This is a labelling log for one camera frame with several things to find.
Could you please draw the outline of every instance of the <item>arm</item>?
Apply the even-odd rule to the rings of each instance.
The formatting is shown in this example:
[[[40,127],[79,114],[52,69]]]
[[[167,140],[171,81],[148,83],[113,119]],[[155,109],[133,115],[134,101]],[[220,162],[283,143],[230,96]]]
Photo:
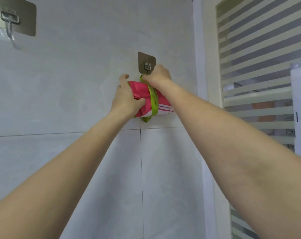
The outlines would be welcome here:
[[[120,77],[110,113],[0,201],[0,238],[59,238],[110,144],[145,104]]]
[[[261,238],[301,238],[301,157],[174,84],[144,78],[172,104],[220,189]]]

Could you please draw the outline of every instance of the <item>square metal plate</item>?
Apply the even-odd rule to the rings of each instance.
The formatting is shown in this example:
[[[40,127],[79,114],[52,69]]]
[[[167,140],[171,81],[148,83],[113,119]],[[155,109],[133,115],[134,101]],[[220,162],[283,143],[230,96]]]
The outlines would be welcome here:
[[[138,70],[141,74],[147,74],[147,70],[145,69],[146,63],[151,64],[151,73],[156,65],[156,58],[154,56],[138,52]]]
[[[1,12],[9,12],[19,16],[19,24],[12,24],[14,32],[29,36],[36,34],[36,5],[25,0],[0,0],[0,27],[5,28],[5,21],[1,19]]]

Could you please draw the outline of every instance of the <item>tile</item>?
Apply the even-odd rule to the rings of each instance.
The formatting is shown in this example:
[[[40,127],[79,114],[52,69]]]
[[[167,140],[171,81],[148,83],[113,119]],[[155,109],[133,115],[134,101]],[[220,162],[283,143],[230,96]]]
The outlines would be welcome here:
[[[140,131],[121,131],[61,239],[143,237]]]
[[[80,133],[0,137],[0,200]],[[121,131],[61,238],[143,237],[140,131]]]
[[[0,137],[0,200],[81,135]]]
[[[168,47],[156,38],[138,32],[138,51],[156,57],[157,64],[169,69],[172,80],[189,92],[197,93],[196,60],[194,56],[173,56]],[[183,127],[175,113],[153,117],[149,123],[141,122],[141,129]]]
[[[29,1],[37,35],[0,40],[0,136],[87,131],[121,74],[139,80],[136,0]]]
[[[178,56],[195,53],[191,0],[137,0],[138,31],[161,40]]]
[[[181,230],[184,238],[202,237],[201,159],[186,130],[142,130],[141,154],[145,238],[174,238]],[[202,228],[193,222],[198,216]]]

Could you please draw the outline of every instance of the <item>white slat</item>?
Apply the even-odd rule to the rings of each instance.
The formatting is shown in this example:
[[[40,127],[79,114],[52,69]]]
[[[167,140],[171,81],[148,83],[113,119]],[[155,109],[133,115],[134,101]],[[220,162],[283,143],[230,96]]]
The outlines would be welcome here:
[[[240,64],[233,65],[231,67],[225,68],[221,71],[221,73],[226,74],[226,73],[229,73],[229,72],[233,72],[235,70],[245,68],[249,65],[257,64],[257,63],[260,63],[262,61],[269,60],[269,59],[272,59],[272,58],[275,58],[275,57],[278,57],[278,56],[281,56],[281,55],[284,55],[284,54],[287,54],[287,53],[290,53],[290,52],[293,52],[293,51],[296,51],[296,50],[299,50],[299,49],[301,49],[301,42],[289,45],[289,46],[284,47],[282,49],[278,49],[278,50],[275,50],[273,52],[270,52],[270,53],[267,53],[267,54],[264,54],[264,55],[261,55],[261,56],[258,56],[254,59],[247,60],[247,61],[242,62]]]
[[[254,230],[247,224],[247,222],[245,222],[245,221],[243,221],[243,220],[241,220],[241,219],[239,219],[239,218],[237,218],[237,217],[235,217],[235,216],[233,216],[233,215],[231,216],[231,220],[232,220],[233,222],[236,222],[237,224],[243,226],[244,228],[247,228],[248,230],[254,231]]]
[[[301,33],[301,26],[292,28],[292,29],[290,29],[290,30],[288,30],[288,31],[286,31],[286,32],[278,35],[278,36],[272,37],[272,38],[267,39],[265,41],[262,41],[262,42],[260,42],[258,44],[250,46],[249,48],[243,49],[243,50],[241,50],[239,52],[236,52],[236,53],[234,53],[232,55],[229,55],[229,56],[221,59],[220,63],[223,64],[223,63],[226,63],[228,61],[237,59],[237,58],[242,57],[242,56],[244,56],[246,54],[252,53],[252,52],[254,52],[254,51],[258,50],[258,49],[262,49],[262,48],[268,47],[268,46],[270,46],[272,44],[276,44],[278,42],[286,40],[286,39],[288,39],[290,37],[293,37],[295,35],[298,35],[300,33]]]
[[[231,96],[231,95],[242,93],[242,92],[264,89],[264,88],[269,88],[269,87],[278,86],[278,85],[286,85],[286,84],[290,84],[290,83],[291,83],[290,76],[286,76],[286,77],[282,77],[282,78],[278,78],[278,79],[274,79],[274,80],[264,81],[264,82],[260,82],[257,84],[246,85],[243,87],[227,90],[227,91],[223,92],[223,95]]]
[[[291,86],[224,98],[224,106],[235,106],[290,98],[292,98]]]
[[[280,70],[283,70],[283,69],[288,69],[290,67],[291,63],[297,63],[297,62],[300,62],[300,61],[301,61],[301,58],[298,58],[298,59],[290,60],[290,61],[287,61],[287,62],[284,62],[284,63],[281,63],[281,64],[269,66],[269,67],[266,67],[266,68],[263,68],[263,69],[258,69],[256,71],[253,71],[253,72],[250,72],[250,73],[246,73],[246,74],[243,74],[243,75],[240,75],[240,76],[236,76],[236,77],[233,77],[233,78],[222,80],[221,85],[227,85],[227,84],[231,84],[231,83],[238,82],[238,81],[241,81],[241,80],[247,80],[247,79],[251,79],[251,78],[254,78],[254,77],[257,77],[257,76],[262,76],[262,75],[265,75],[265,74],[268,74],[268,73],[280,71]]]
[[[224,20],[225,18],[228,18],[230,15],[234,14],[236,11],[240,10],[241,8],[243,8],[247,4],[251,3],[252,1],[253,0],[244,0],[243,2],[239,3],[236,7],[234,7],[233,9],[229,10],[228,12],[223,14],[221,17],[219,17],[217,19],[217,22],[219,23],[222,20]]]
[[[232,232],[236,234],[237,236],[241,237],[242,239],[253,239],[252,237],[248,236],[247,234],[241,232],[240,230],[236,228],[232,228]]]
[[[272,139],[276,140],[281,144],[292,144],[294,145],[295,137],[288,137],[288,136],[270,136]]]
[[[294,122],[250,122],[257,129],[294,129]]]
[[[235,117],[257,117],[257,116],[269,116],[269,115],[285,115],[293,114],[293,106],[246,110],[240,112],[229,112]]]
[[[264,20],[267,20],[268,18],[278,14],[279,12],[284,11],[288,7],[291,7],[292,5],[299,3],[300,1],[301,0],[288,0],[288,1],[284,2],[283,4],[279,5],[278,7],[272,9],[271,11],[266,12],[265,14],[262,14],[260,17],[248,22],[247,24],[241,26],[240,28],[234,30],[233,32],[228,33],[226,36],[227,39],[232,38],[233,36],[235,36],[237,34],[240,34],[241,32],[245,31],[246,29],[248,29]],[[219,42],[221,43],[225,40],[226,40],[226,38],[223,37],[223,38],[219,39]]]
[[[258,5],[254,6],[253,8],[249,9],[249,11],[244,12],[240,16],[236,17],[235,19],[231,20],[230,22],[226,23],[224,26],[220,27],[218,29],[218,32],[222,32],[226,30],[227,28],[231,27],[232,25],[240,22],[241,20],[245,19],[246,17],[250,16],[252,13],[255,13],[256,11],[260,10],[261,8],[265,7],[266,5],[272,3],[275,0],[264,0],[260,2]]]
[[[240,40],[237,40],[236,42],[233,42],[233,43],[227,45],[226,47],[221,48],[220,49],[220,53],[225,52],[227,50],[230,50],[230,49],[232,49],[234,47],[237,47],[240,44],[243,44],[243,43],[245,43],[247,41],[250,41],[250,40],[252,40],[252,39],[254,39],[256,37],[259,37],[259,36],[261,36],[261,35],[263,35],[265,33],[268,33],[270,31],[272,31],[272,30],[274,30],[276,28],[279,28],[279,27],[281,27],[284,24],[290,23],[290,22],[292,22],[292,21],[294,21],[294,20],[296,20],[296,19],[298,19],[300,17],[301,17],[301,10],[299,10],[299,11],[297,11],[297,12],[295,12],[295,13],[293,13],[293,14],[285,17],[285,18],[282,18],[282,19],[280,19],[279,21],[277,21],[275,23],[272,23],[272,24],[270,24],[270,25],[268,25],[268,26],[266,26],[266,27],[258,30],[257,32],[249,34],[248,36],[246,36],[246,37],[244,37],[244,38],[242,38]]]

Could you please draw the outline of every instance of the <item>pink bag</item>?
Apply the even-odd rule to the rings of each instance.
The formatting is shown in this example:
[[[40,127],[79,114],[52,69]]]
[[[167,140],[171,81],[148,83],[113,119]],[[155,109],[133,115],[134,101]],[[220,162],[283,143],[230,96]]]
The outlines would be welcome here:
[[[142,117],[144,122],[149,122],[152,116],[165,115],[174,111],[169,101],[148,84],[136,81],[128,83],[135,99],[146,99],[145,105],[136,114],[136,117]]]

